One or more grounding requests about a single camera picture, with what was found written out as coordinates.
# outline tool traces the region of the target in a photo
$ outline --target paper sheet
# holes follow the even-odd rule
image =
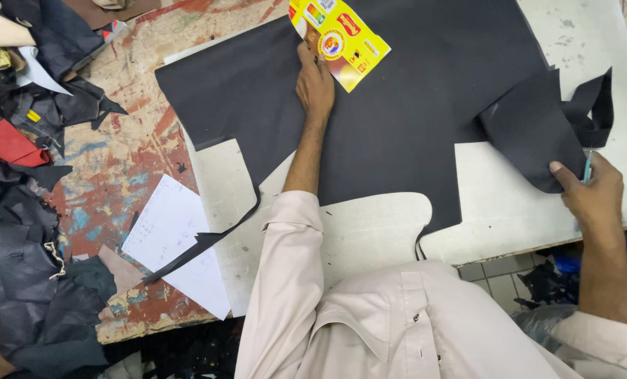
[[[164,174],[122,250],[154,272],[194,245],[195,234],[209,231],[199,195]],[[163,279],[215,317],[229,313],[213,247]]]
[[[26,60],[26,66],[20,72],[16,73],[16,84],[25,86],[30,82],[34,82],[40,87],[44,87],[54,92],[73,96],[70,92],[61,87],[45,70],[44,67],[35,59],[37,56],[37,48],[35,46],[19,47],[21,57]]]

